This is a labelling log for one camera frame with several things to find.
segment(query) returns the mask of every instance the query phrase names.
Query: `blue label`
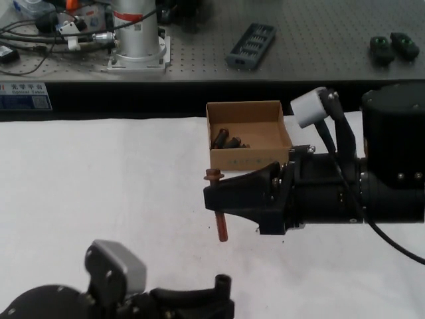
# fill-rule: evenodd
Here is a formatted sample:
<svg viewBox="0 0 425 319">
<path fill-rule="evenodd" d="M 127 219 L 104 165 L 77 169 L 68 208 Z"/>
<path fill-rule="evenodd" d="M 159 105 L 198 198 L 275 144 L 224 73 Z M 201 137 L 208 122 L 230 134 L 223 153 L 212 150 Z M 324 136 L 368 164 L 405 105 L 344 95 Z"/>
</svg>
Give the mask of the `blue label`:
<svg viewBox="0 0 425 319">
<path fill-rule="evenodd" d="M 0 110 L 52 110 L 47 95 L 0 95 Z"/>
</svg>

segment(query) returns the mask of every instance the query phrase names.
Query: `screw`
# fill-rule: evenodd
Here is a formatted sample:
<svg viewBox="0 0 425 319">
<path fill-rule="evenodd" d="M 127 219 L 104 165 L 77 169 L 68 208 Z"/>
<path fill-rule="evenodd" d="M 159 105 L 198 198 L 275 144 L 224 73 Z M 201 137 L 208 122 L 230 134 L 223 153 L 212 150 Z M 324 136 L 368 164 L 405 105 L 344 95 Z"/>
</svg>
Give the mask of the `screw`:
<svg viewBox="0 0 425 319">
<path fill-rule="evenodd" d="M 316 152 L 316 147 L 315 146 L 309 146 L 307 149 L 307 153 L 308 154 L 314 154 Z"/>
<path fill-rule="evenodd" d="M 205 180 L 210 181 L 210 185 L 216 185 L 220 178 L 223 178 L 224 175 L 221 174 L 219 169 L 210 168 L 206 170 L 207 176 L 204 177 Z M 226 217 L 224 213 L 219 211 L 215 212 L 215 219 L 217 223 L 218 239 L 221 242 L 227 241 L 227 226 L 226 226 Z"/>
</svg>

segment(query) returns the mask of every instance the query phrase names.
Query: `copper bolt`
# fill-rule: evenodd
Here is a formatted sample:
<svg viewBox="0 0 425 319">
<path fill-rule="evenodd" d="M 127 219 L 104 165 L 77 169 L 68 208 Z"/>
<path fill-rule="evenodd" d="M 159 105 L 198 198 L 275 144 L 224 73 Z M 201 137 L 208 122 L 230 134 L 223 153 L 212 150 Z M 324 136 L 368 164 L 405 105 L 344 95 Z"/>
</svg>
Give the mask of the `copper bolt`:
<svg viewBox="0 0 425 319">
<path fill-rule="evenodd" d="M 210 168 L 206 171 L 207 176 L 204 177 L 205 180 L 210 181 L 210 185 L 216 184 L 220 178 L 223 178 L 224 175 L 221 174 L 219 169 Z M 221 242 L 227 241 L 227 225 L 226 225 L 226 217 L 224 213 L 219 211 L 215 212 L 215 219 L 217 223 L 217 231 L 218 231 L 218 239 Z"/>
</svg>

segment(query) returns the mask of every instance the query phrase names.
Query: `label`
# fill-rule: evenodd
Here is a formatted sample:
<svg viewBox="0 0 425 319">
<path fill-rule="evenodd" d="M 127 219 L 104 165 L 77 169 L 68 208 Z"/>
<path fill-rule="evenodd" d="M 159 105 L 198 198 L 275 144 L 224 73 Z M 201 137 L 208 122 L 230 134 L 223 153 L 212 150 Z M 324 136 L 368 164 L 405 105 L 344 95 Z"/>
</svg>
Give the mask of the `label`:
<svg viewBox="0 0 425 319">
<path fill-rule="evenodd" d="M 116 27 L 126 25 L 130 22 L 138 21 L 143 17 L 143 15 L 130 15 L 128 13 L 119 13 L 114 11 L 114 25 Z M 123 29 L 135 32 L 143 32 L 143 21 L 138 22 L 134 25 L 129 25 Z"/>
<path fill-rule="evenodd" d="M 44 83 L 0 82 L 0 111 L 52 110 Z"/>
</svg>

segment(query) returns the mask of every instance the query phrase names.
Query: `bolt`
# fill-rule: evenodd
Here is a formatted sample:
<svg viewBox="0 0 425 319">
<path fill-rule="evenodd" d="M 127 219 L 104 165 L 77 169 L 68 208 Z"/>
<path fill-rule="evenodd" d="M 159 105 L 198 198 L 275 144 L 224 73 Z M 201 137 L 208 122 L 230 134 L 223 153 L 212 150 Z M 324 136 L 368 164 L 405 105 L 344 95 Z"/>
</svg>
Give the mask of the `bolt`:
<svg viewBox="0 0 425 319">
<path fill-rule="evenodd" d="M 222 148 L 238 148 L 240 146 L 240 138 L 233 138 L 229 142 L 225 143 Z"/>
<path fill-rule="evenodd" d="M 211 144 L 211 148 L 222 148 L 228 137 L 228 129 L 221 128 L 214 142 Z"/>
<path fill-rule="evenodd" d="M 316 147 L 315 146 L 309 146 L 307 149 L 307 153 L 308 154 L 314 154 L 316 152 Z"/>
<path fill-rule="evenodd" d="M 224 175 L 221 174 L 221 171 L 219 169 L 210 168 L 206 170 L 207 176 L 204 177 L 205 180 L 210 181 L 210 185 L 216 185 L 220 178 L 223 178 Z M 215 219 L 217 223 L 217 232 L 218 232 L 218 239 L 221 242 L 227 241 L 227 226 L 226 226 L 226 217 L 224 216 L 224 213 L 221 213 L 219 211 L 215 212 Z"/>
</svg>

